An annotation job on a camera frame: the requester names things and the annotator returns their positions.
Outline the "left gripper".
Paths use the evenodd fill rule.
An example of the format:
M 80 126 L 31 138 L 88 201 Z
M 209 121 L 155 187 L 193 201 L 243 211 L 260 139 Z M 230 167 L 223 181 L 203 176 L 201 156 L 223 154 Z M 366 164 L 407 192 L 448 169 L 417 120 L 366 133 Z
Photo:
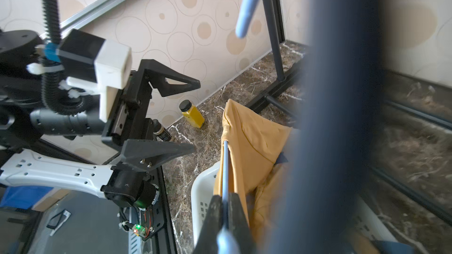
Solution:
M 128 83 L 114 101 L 101 135 L 108 147 L 122 147 L 110 163 L 116 169 L 151 172 L 163 164 L 196 151 L 193 144 L 154 141 L 152 121 L 146 117 L 153 89 L 162 97 L 201 88 L 195 78 L 180 74 L 157 60 L 141 60 L 139 70 L 132 71 Z

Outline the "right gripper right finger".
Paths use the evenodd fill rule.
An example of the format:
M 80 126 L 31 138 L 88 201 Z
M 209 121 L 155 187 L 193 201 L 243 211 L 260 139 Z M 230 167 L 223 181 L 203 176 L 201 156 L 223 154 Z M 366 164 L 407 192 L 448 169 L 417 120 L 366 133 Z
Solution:
M 256 245 L 238 194 L 230 193 L 228 201 L 228 229 L 241 254 L 255 254 Z

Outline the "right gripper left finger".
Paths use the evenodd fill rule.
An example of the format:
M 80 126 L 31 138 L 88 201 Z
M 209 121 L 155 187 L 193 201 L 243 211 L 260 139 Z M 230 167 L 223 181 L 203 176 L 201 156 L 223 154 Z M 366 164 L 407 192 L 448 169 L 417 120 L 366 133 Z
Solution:
M 200 236 L 193 251 L 194 254 L 217 254 L 217 235 L 222 228 L 223 203 L 220 195 L 211 199 Z

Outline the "light blue hanger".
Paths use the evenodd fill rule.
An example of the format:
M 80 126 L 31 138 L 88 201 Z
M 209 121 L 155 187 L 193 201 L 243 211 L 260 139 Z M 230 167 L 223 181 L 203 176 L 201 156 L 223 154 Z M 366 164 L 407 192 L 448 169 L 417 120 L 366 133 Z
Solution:
M 242 0 L 242 7 L 238 16 L 235 34 L 238 38 L 244 38 L 250 27 L 251 19 L 255 13 L 258 0 Z M 230 152 L 228 141 L 223 141 L 223 163 L 222 163 L 222 182 L 221 182 L 221 203 L 222 203 L 222 226 L 219 231 L 216 242 L 219 254 L 239 254 L 240 248 L 237 240 L 229 230 L 229 164 Z

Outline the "tan yellow t-shirt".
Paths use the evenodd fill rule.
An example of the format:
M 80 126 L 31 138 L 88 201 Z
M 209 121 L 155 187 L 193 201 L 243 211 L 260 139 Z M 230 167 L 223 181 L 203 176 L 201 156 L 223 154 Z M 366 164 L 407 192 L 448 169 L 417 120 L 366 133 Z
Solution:
M 224 108 L 221 141 L 228 141 L 230 152 L 229 193 L 240 197 L 256 248 L 277 224 L 292 140 L 299 133 L 232 99 Z M 221 182 L 216 180 L 214 195 L 221 195 Z

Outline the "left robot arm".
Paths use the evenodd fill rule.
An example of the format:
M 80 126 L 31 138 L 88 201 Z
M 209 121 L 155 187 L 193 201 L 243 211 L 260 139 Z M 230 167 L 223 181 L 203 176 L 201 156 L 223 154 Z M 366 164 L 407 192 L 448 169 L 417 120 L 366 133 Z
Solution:
M 194 152 L 154 139 L 146 113 L 153 90 L 172 96 L 200 81 L 156 60 L 132 69 L 131 49 L 80 31 L 61 34 L 57 0 L 42 0 L 47 37 L 1 32 L 1 183 L 81 191 L 122 208 L 147 209 L 159 191 L 148 174 Z M 43 135 L 99 135 L 119 152 L 112 165 L 77 168 L 33 150 Z

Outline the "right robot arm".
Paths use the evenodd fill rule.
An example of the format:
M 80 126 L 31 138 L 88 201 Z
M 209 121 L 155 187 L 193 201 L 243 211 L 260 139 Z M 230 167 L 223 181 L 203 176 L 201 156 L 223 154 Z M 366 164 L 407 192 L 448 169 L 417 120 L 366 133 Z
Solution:
M 350 218 L 380 112 L 380 0 L 311 0 L 301 129 L 235 101 L 197 254 L 355 254 Z

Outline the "dark bottle black cap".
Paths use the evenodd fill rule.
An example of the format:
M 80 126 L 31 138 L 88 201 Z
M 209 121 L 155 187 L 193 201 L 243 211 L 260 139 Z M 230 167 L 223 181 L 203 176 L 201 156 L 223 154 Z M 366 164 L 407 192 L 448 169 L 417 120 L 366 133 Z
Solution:
M 157 119 L 153 119 L 154 135 L 163 142 L 171 142 L 173 140 L 169 131 Z

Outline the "yellow bottle black cap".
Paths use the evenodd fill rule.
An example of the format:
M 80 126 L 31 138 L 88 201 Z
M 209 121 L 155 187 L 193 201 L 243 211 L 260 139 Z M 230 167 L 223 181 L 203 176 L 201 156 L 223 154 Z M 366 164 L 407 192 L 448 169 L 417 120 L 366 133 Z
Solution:
M 205 122 L 201 112 L 194 106 L 190 100 L 183 100 L 179 104 L 180 111 L 188 123 L 194 128 L 201 128 Z

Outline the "white plastic basket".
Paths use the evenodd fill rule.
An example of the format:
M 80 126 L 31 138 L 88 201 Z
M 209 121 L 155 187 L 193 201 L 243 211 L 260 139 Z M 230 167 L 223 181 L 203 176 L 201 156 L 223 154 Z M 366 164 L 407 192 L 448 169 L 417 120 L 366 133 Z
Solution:
M 213 196 L 214 185 L 217 173 L 220 169 L 220 163 L 216 162 L 213 166 L 199 174 L 191 188 L 191 210 L 193 223 L 193 242 L 197 244 L 204 219 L 207 215 L 209 203 Z

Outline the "blue plastic crate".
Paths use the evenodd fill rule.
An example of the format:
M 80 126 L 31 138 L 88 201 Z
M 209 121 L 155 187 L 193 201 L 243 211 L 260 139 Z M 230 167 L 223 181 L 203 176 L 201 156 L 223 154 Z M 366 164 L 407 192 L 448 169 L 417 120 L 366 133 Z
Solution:
M 1 198 L 1 208 L 29 209 L 51 190 L 38 186 L 8 187 Z

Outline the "black clothes rack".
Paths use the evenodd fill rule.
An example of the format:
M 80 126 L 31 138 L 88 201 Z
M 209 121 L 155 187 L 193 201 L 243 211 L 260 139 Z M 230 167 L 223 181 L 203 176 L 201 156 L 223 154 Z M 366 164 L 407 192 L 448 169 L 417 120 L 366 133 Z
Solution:
M 285 105 L 283 105 L 277 98 L 284 92 L 286 89 L 294 85 L 296 77 L 300 75 L 300 64 L 295 63 L 288 71 L 283 70 L 282 57 L 279 50 L 280 39 L 282 38 L 282 32 L 280 27 L 277 24 L 275 12 L 274 12 L 274 1 L 276 0 L 262 0 L 264 5 L 264 10 L 266 12 L 266 21 L 268 24 L 268 33 L 270 35 L 270 42 L 272 51 L 275 52 L 275 70 L 277 72 L 277 79 L 273 82 L 268 88 L 258 94 L 252 101 L 247 104 L 247 107 L 253 110 L 256 113 L 261 112 L 264 108 L 266 108 L 269 104 L 275 106 L 277 109 L 287 114 L 288 116 L 295 118 L 295 114 L 291 112 Z M 422 120 L 425 120 L 434 125 L 438 125 L 439 127 L 445 129 L 451 129 L 452 123 L 434 116 L 432 114 L 428 114 L 423 111 L 419 111 L 413 107 L 409 107 L 407 105 L 403 105 L 402 103 L 398 103 L 392 101 L 390 99 L 386 99 L 384 104 L 399 110 L 403 113 L 415 116 Z M 448 225 L 452 224 L 452 214 L 445 210 L 440 205 L 436 204 L 432 199 L 428 198 L 426 195 L 422 195 L 418 191 L 410 188 L 405 183 L 397 180 L 390 174 L 384 171 L 382 168 L 370 167 L 371 172 L 380 178 L 381 180 L 388 183 L 392 188 L 401 192 L 404 196 L 413 200 L 418 205 L 422 206 L 424 209 L 428 210 L 434 216 L 441 219 Z

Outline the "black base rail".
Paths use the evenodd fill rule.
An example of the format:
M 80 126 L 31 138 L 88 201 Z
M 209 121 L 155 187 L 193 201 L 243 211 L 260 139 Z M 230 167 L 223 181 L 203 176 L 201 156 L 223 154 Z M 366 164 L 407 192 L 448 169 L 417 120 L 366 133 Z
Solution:
M 177 254 L 175 235 L 171 222 L 167 189 L 162 168 L 150 173 L 150 182 L 159 187 L 158 201 L 147 210 L 122 208 L 118 213 L 120 229 L 140 223 L 150 227 L 146 238 L 136 235 L 133 230 L 127 232 L 129 254 Z

